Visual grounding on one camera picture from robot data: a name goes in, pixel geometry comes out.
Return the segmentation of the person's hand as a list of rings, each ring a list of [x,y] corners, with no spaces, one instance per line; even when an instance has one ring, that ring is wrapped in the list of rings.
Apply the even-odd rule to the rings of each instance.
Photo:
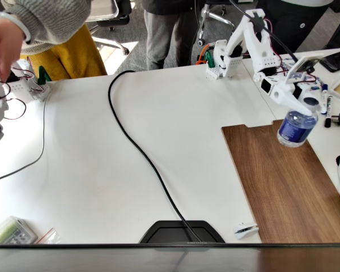
[[[24,32],[8,19],[0,18],[0,80],[5,82],[11,65],[20,58]]]

